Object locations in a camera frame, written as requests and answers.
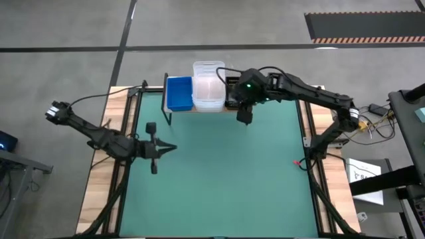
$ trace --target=clear plastic container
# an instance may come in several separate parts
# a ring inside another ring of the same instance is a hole
[[[221,61],[198,61],[193,63],[193,103],[199,112],[221,112],[226,100],[226,86],[216,75]],[[218,72],[225,79],[224,70]]]

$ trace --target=striped edge of mat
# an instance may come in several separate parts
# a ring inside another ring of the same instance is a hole
[[[305,13],[304,15],[338,15],[338,14],[386,14],[386,13],[424,13],[422,11],[353,11],[353,12],[328,12],[328,13]],[[410,43],[425,42],[425,36],[415,37],[339,37],[312,39],[317,44],[345,44],[345,43]]]

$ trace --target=black floor mat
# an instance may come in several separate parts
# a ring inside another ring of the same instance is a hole
[[[306,13],[314,43],[424,42],[425,13]]]

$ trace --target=desk leg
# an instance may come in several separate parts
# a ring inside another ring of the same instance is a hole
[[[350,183],[351,194],[353,196],[372,193],[384,189],[415,185],[419,183],[419,177],[415,166],[398,169],[382,175],[363,179]]]

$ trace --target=robotic arm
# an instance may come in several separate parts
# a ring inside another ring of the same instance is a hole
[[[151,173],[157,174],[157,160],[167,152],[177,148],[176,145],[165,143],[156,137],[156,123],[146,124],[146,133],[150,141],[128,138],[114,129],[97,127],[77,116],[68,103],[56,102],[47,111],[46,119],[56,125],[69,125],[90,138],[87,144],[93,149],[102,149],[107,155],[118,161],[132,161],[136,157],[151,160]]]
[[[335,141],[343,132],[352,132],[359,126],[359,111],[354,106],[353,99],[320,87],[314,88],[301,79],[280,73],[263,75],[260,70],[248,69],[241,73],[238,83],[230,91],[230,96],[239,105],[236,119],[248,125],[252,122],[252,106],[271,100],[303,100],[317,104],[337,112],[337,119],[321,135],[312,137],[309,147],[311,159],[325,158],[327,146]]]

